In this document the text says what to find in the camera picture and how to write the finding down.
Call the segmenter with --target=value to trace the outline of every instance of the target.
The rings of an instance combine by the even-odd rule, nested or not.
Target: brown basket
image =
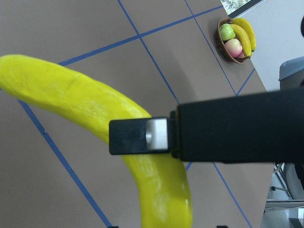
[[[215,33],[215,42],[216,45],[219,49],[219,51],[222,53],[222,55],[229,61],[234,62],[234,63],[238,63],[238,64],[242,64],[246,59],[250,58],[250,57],[246,57],[246,58],[233,58],[229,52],[226,50],[224,42],[222,40],[222,37],[220,36],[219,33],[219,27],[221,27],[223,24],[225,23],[231,23],[232,19],[228,18],[228,19],[224,19],[224,20],[220,20],[218,22],[218,27],[217,27],[217,31]]]

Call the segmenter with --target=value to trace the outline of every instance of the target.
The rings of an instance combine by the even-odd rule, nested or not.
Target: bunch of bananas
[[[221,26],[222,29],[220,29],[220,34],[222,37],[224,37],[226,35],[226,34],[224,34],[225,32],[227,33],[227,29],[226,29],[226,31],[223,30],[223,26],[224,27],[231,26],[233,29],[233,32],[235,33],[235,36],[236,36],[236,37],[232,37],[232,38],[237,38],[242,45],[242,52],[237,57],[238,58],[251,57],[253,54],[253,51],[256,49],[256,45],[257,45],[256,37],[255,37],[251,24],[244,18],[235,18],[232,20],[232,23],[224,24]]]

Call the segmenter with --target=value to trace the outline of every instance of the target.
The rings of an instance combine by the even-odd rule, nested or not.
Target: toy banana
[[[251,24],[245,18],[235,18],[232,20],[232,23],[235,25],[239,25],[246,31],[250,41],[251,51],[254,51],[256,49],[257,43],[256,36]]]
[[[230,24],[233,28],[234,33],[236,34],[237,38],[241,42],[243,46],[243,53],[246,57],[250,56],[251,53],[251,44],[248,38],[246,31],[236,24]]]
[[[90,130],[106,143],[110,120],[150,117],[111,87],[32,57],[0,57],[0,87]],[[190,228],[191,195],[183,163],[169,154],[125,155],[123,160],[139,190],[142,228]]]

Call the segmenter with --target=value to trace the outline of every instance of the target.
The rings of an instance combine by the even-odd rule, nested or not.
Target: blue line
[[[75,184],[78,186],[78,188],[81,190],[81,192],[83,193],[83,195],[85,196],[85,198],[88,200],[88,202],[91,204],[91,206],[93,207],[93,209],[95,210],[95,212],[98,214],[99,218],[103,221],[103,223],[107,227],[111,227],[112,224],[110,223],[110,221],[107,219],[107,217],[105,216],[105,214],[101,211],[101,209],[99,208],[99,206],[97,205],[97,203],[95,202],[95,200],[93,199],[93,197],[91,196],[91,194],[89,193],[89,191],[86,189],[86,187],[81,182],[81,180],[77,177],[76,173],[74,173],[72,167],[69,165],[69,163],[67,162],[67,160],[65,159],[65,157],[63,156],[63,154],[60,152],[60,150],[58,149],[58,147],[56,146],[56,144],[54,143],[54,141],[52,140],[52,138],[45,131],[45,129],[42,126],[41,122],[35,116],[35,114],[31,110],[31,108],[25,102],[20,101],[20,100],[18,100],[18,101],[19,101],[20,105],[22,106],[22,108],[27,113],[27,115],[29,116],[29,118],[32,120],[32,122],[34,123],[34,125],[37,127],[37,129],[39,130],[39,132],[42,134],[42,136],[45,139],[45,141],[48,143],[48,145],[50,146],[50,148],[53,150],[54,154],[60,160],[61,164],[65,167],[65,169],[68,172],[68,174],[70,174],[70,176],[72,177],[72,179],[75,182]]]
[[[221,174],[221,172],[219,171],[217,165],[216,165],[214,162],[213,162],[213,166],[214,166],[214,168],[217,170],[219,176],[221,177],[222,181],[224,182],[224,185],[226,186],[226,188],[227,188],[229,194],[231,195],[233,201],[236,203],[236,205],[237,205],[239,211],[242,213],[242,215],[243,215],[244,219],[246,220],[247,224],[249,225],[250,228],[253,228],[252,225],[251,225],[251,223],[249,222],[248,218],[246,217],[245,213],[243,212],[243,210],[242,210],[240,204],[238,203],[237,199],[234,197],[234,195],[233,195],[231,189],[229,188],[227,182],[225,181],[223,175]]]
[[[96,49],[96,50],[87,52],[87,53],[85,53],[85,54],[76,56],[76,57],[74,57],[74,58],[70,58],[70,59],[65,60],[65,61],[63,61],[63,62],[60,62],[59,65],[62,65],[62,66],[70,65],[70,64],[72,64],[72,63],[78,62],[78,61],[80,61],[80,60],[83,60],[83,59],[85,59],[85,58],[88,58],[88,57],[91,57],[91,56],[94,56],[94,55],[97,55],[97,54],[99,54],[99,53],[101,53],[101,52],[110,50],[110,49],[115,48],[115,47],[117,47],[117,46],[120,46],[120,45],[129,43],[129,42],[131,42],[131,41],[133,41],[133,40],[136,40],[136,39],[138,39],[138,38],[139,38],[139,36],[133,36],[133,37],[130,37],[130,38],[127,38],[127,39],[118,41],[118,42],[113,43],[113,44],[110,44],[110,45],[108,45],[108,46],[105,46],[105,47],[102,47],[102,48],[99,48],[99,49]]]
[[[195,17],[201,16],[201,15],[203,15],[203,14],[206,14],[206,13],[209,13],[209,12],[212,12],[212,11],[215,11],[215,10],[218,10],[218,9],[220,9],[220,8],[222,8],[222,7],[223,7],[223,6],[218,6],[218,7],[209,9],[209,10],[207,10],[207,11],[204,11],[204,12],[201,12],[201,13],[198,13],[198,14],[195,14],[195,15],[192,15],[192,16],[189,16],[189,17],[186,17],[186,18],[177,20],[177,21],[172,22],[172,23],[169,23],[169,24],[167,24],[167,25],[160,26],[160,27],[158,27],[158,28],[156,28],[156,29],[152,29],[152,30],[150,30],[150,31],[147,31],[147,32],[144,32],[144,33],[141,33],[141,34],[139,34],[139,33],[137,32],[137,35],[136,35],[136,36],[133,36],[133,37],[130,37],[130,38],[127,38],[127,39],[123,39],[123,40],[121,40],[121,41],[118,41],[118,42],[116,42],[116,43],[110,44],[110,45],[108,45],[108,46],[101,47],[101,48],[99,48],[99,49],[96,49],[96,50],[93,50],[93,51],[84,53],[84,54],[79,55],[79,56],[77,56],[77,57],[74,57],[74,58],[65,60],[65,61],[63,61],[63,62],[60,62],[59,65],[62,65],[62,66],[70,65],[70,64],[72,64],[72,63],[78,62],[78,61],[83,60],[83,59],[85,59],[85,58],[89,58],[89,57],[91,57],[91,56],[97,55],[97,54],[102,53],[102,52],[104,52],[104,51],[110,50],[110,49],[112,49],[112,48],[118,47],[118,46],[123,45],[123,44],[126,44],[126,43],[129,43],[129,42],[131,42],[131,41],[133,41],[133,40],[140,39],[140,38],[145,37],[145,36],[147,36],[147,35],[150,35],[150,34],[152,34],[152,33],[155,33],[155,32],[161,31],[161,30],[163,30],[163,29],[169,28],[169,27],[171,27],[171,26],[180,24],[180,23],[182,23],[182,22],[185,22],[185,21],[187,21],[187,20],[190,20],[190,19],[193,19],[193,18],[195,18]]]
[[[122,3],[120,2],[120,0],[117,0],[117,1],[118,1],[118,4],[120,5],[120,7],[122,8],[123,12],[125,13],[126,17],[128,18],[130,24],[132,25],[134,31],[135,31],[136,34],[140,37],[140,34],[139,34],[139,32],[138,32],[136,26],[134,25],[132,19],[130,18],[128,12],[125,10],[125,8],[124,8],[124,6],[122,5]],[[154,65],[156,66],[156,68],[157,68],[158,72],[160,73],[161,77],[163,78],[163,80],[164,80],[165,84],[167,85],[168,89],[170,90],[171,94],[173,95],[175,101],[179,104],[180,102],[179,102],[177,96],[175,95],[173,89],[172,89],[171,86],[169,85],[169,83],[168,83],[166,77],[164,76],[162,70],[161,70],[160,67],[158,66],[158,64],[157,64],[157,62],[156,62],[156,60],[155,60],[155,58],[153,57],[153,55],[152,55],[151,52],[149,51],[149,49],[148,49],[147,45],[145,44],[143,38],[140,37],[139,39],[140,39],[140,41],[142,42],[142,45],[143,45],[144,48],[146,49],[147,53],[149,54],[149,56],[150,56],[152,62],[153,62]]]
[[[186,171],[188,171],[188,169],[190,169],[191,165],[193,164],[193,162],[189,162],[188,165],[186,166]]]
[[[242,92],[243,88],[245,87],[246,83],[248,82],[248,80],[250,79],[250,77],[253,75],[253,72],[256,69],[253,68],[253,70],[251,71],[251,73],[249,74],[248,78],[245,80],[245,82],[243,83],[243,85],[240,87],[239,91],[237,92],[236,96],[238,96],[240,94],[240,92]]]
[[[188,6],[188,9],[190,10],[190,13],[193,15],[193,12],[192,12],[192,10],[191,10],[191,8],[190,8],[189,4],[187,3],[187,0],[184,0],[184,1],[185,1],[186,5]],[[234,92],[234,94],[236,95],[236,92],[235,92],[235,90],[234,90],[234,88],[233,88],[232,84],[230,83],[229,78],[228,78],[228,76],[227,76],[226,72],[224,71],[224,69],[223,69],[222,65],[220,64],[220,62],[219,62],[219,60],[218,60],[217,56],[215,55],[215,53],[214,53],[214,51],[213,51],[213,49],[212,49],[212,47],[211,47],[211,45],[210,45],[210,43],[209,43],[209,41],[208,41],[208,39],[207,39],[206,35],[205,35],[205,33],[204,33],[204,32],[203,32],[203,30],[201,29],[201,27],[200,27],[200,25],[199,25],[199,23],[198,23],[198,21],[196,20],[196,18],[195,18],[195,17],[194,17],[194,20],[195,20],[196,24],[198,25],[198,27],[199,27],[199,29],[200,29],[200,32],[203,34],[203,36],[204,36],[204,38],[205,38],[205,40],[206,40],[206,42],[207,42],[207,44],[208,44],[208,46],[209,46],[210,50],[212,51],[212,53],[213,53],[213,55],[214,55],[214,57],[215,57],[216,61],[218,62],[219,67],[220,67],[220,68],[221,68],[221,70],[223,71],[223,73],[224,73],[224,75],[225,75],[225,77],[226,77],[226,79],[227,79],[227,81],[228,81],[228,83],[229,83],[229,85],[230,85],[230,87],[231,87],[232,91],[233,91],[233,92]]]

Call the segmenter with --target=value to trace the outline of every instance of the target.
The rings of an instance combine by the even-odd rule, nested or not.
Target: tabletop
[[[223,59],[219,0],[1,0],[1,55],[59,63],[152,116],[265,91],[250,60]],[[0,90],[1,227],[141,227],[135,182],[89,131]],[[259,228],[272,164],[185,163],[193,227]]]

